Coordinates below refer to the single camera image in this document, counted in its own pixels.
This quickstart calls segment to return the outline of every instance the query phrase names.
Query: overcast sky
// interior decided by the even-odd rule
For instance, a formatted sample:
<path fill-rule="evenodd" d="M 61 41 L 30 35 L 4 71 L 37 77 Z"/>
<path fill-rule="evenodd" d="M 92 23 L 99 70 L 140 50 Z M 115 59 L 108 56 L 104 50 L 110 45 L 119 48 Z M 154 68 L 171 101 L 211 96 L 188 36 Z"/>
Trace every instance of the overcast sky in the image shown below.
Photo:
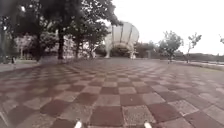
<path fill-rule="evenodd" d="M 172 30 L 180 35 L 185 44 L 195 32 L 201 41 L 191 52 L 224 54 L 224 0 L 113 0 L 119 20 L 135 25 L 140 41 L 158 42 L 163 32 Z"/>

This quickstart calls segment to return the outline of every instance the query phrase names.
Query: dome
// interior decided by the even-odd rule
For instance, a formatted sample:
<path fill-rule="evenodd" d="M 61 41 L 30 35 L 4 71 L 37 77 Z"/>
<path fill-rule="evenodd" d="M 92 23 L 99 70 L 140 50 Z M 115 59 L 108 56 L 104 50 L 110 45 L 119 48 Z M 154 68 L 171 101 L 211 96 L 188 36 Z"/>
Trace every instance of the dome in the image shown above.
<path fill-rule="evenodd" d="M 128 22 L 122 23 L 121 26 L 110 26 L 108 28 L 110 34 L 106 36 L 106 42 L 113 45 L 130 45 L 138 41 L 139 31 L 137 28 Z"/>

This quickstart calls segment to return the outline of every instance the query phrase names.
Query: white dome building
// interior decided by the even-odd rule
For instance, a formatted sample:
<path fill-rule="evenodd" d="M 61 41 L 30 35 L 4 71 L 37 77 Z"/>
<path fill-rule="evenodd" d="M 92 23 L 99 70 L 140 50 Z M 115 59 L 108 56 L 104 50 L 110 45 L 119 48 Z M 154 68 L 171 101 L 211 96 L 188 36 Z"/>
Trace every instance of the white dome building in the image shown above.
<path fill-rule="evenodd" d="M 130 51 L 130 58 L 135 58 L 134 44 L 139 39 L 139 31 L 128 22 L 122 22 L 122 26 L 110 26 L 108 34 L 105 38 L 106 52 L 105 58 L 110 58 L 110 51 L 115 46 L 125 46 Z"/>

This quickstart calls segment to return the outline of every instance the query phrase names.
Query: ground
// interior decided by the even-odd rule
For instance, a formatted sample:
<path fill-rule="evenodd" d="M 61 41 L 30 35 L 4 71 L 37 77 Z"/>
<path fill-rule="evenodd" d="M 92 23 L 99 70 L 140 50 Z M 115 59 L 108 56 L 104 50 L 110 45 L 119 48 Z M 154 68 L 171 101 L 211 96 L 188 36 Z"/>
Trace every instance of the ground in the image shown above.
<path fill-rule="evenodd" d="M 0 100 L 16 128 L 78 119 L 89 128 L 224 128 L 223 76 L 162 61 L 80 61 L 1 73 Z"/>

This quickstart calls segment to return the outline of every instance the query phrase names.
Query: tree canopy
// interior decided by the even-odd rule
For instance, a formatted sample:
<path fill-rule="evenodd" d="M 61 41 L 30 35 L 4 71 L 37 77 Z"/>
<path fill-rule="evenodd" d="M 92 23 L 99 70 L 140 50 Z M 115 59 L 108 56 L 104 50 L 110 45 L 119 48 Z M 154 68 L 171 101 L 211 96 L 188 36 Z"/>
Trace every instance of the tree canopy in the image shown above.
<path fill-rule="evenodd" d="M 108 34 L 104 21 L 120 22 L 114 14 L 111 0 L 1 0 L 7 9 L 0 11 L 10 24 L 13 38 L 29 34 L 36 37 L 34 48 L 41 53 L 41 34 L 58 32 L 58 59 L 63 59 L 64 36 L 72 35 L 76 51 L 84 42 L 94 49 Z"/>

